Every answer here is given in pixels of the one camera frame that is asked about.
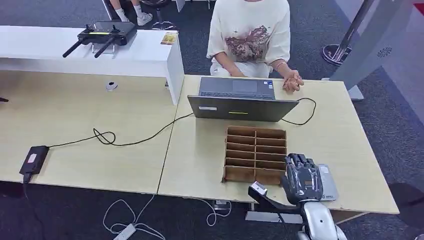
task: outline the red object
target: red object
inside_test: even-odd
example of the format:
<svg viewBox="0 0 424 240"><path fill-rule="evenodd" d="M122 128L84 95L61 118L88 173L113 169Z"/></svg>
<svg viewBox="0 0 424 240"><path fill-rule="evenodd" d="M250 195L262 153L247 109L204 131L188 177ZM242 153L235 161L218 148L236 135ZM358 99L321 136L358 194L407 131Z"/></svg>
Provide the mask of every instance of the red object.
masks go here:
<svg viewBox="0 0 424 240"><path fill-rule="evenodd" d="M422 15L424 15L424 3L415 3L414 4L416 9L421 12Z"/></svg>

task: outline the person's hand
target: person's hand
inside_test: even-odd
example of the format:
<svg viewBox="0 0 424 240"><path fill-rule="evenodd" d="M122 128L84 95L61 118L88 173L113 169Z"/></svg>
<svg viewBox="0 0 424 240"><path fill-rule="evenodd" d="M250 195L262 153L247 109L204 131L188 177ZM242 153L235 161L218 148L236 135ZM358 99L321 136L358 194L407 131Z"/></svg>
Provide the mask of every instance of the person's hand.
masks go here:
<svg viewBox="0 0 424 240"><path fill-rule="evenodd" d="M242 71L235 71L230 73L231 77L240 77L245 78L246 76L242 73Z"/></svg>
<svg viewBox="0 0 424 240"><path fill-rule="evenodd" d="M284 79L285 81L282 85L282 89L287 92L299 91L301 89L300 86L305 84L297 70L290 70L285 74Z"/></svg>

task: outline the light wood tabletop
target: light wood tabletop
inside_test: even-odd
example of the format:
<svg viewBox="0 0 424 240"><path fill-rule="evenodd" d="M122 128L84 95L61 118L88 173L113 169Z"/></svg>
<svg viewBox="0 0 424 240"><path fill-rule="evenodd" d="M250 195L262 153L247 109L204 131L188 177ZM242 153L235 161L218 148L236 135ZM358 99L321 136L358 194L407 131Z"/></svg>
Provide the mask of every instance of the light wood tabletop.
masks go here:
<svg viewBox="0 0 424 240"><path fill-rule="evenodd" d="M106 91L108 82L118 83ZM175 118L165 78L0 71L0 180L21 182L31 146L116 134L116 144L146 139ZM156 193L172 126L132 146L97 139L53 147L32 182Z"/></svg>
<svg viewBox="0 0 424 240"><path fill-rule="evenodd" d="M192 112L186 96L198 94L200 79L201 76L185 76L177 118ZM353 212L343 219L368 212L399 213L344 83L306 80L301 91L293 94L282 91L282 83L273 82L277 100L316 101L315 115L309 123L296 126L283 121L201 119L193 115L181 119L173 126L158 194L253 202L248 196L250 183L221 183L227 127L253 126L285 130L288 153L305 154L317 164L329 165L339 198L325 205L332 210ZM301 100L284 119L302 123L313 107L313 102ZM266 187L268 197L289 204L282 188Z"/></svg>

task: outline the small box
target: small box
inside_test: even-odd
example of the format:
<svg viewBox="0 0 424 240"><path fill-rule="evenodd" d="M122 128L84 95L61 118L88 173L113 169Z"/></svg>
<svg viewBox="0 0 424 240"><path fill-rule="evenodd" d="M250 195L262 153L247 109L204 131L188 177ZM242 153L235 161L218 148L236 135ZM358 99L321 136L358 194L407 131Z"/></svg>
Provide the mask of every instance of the small box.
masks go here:
<svg viewBox="0 0 424 240"><path fill-rule="evenodd" d="M286 172L286 131L229 126L222 181L279 185Z"/></svg>

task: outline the person's leg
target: person's leg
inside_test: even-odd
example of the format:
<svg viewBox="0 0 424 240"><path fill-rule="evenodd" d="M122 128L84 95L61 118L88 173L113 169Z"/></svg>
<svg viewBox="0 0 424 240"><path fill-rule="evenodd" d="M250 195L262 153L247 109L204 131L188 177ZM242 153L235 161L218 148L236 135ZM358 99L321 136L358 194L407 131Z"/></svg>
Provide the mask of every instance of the person's leg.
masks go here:
<svg viewBox="0 0 424 240"><path fill-rule="evenodd" d="M153 19L153 14L142 11L139 0L131 0L131 3L134 6L135 13L137 14L137 24L139 26L143 26Z"/></svg>
<svg viewBox="0 0 424 240"><path fill-rule="evenodd" d="M244 66L237 66L241 72L250 78L264 78L270 77L270 66L264 62L243 62Z"/></svg>
<svg viewBox="0 0 424 240"><path fill-rule="evenodd" d="M110 4L112 4L112 7L115 9L116 14L118 14L120 20L122 22L129 22L127 16L125 16L125 12L121 7L121 3L119 0L110 0Z"/></svg>
<svg viewBox="0 0 424 240"><path fill-rule="evenodd" d="M221 66L221 64L213 62L210 66L210 75L214 77L226 78L230 77L230 73Z"/></svg>

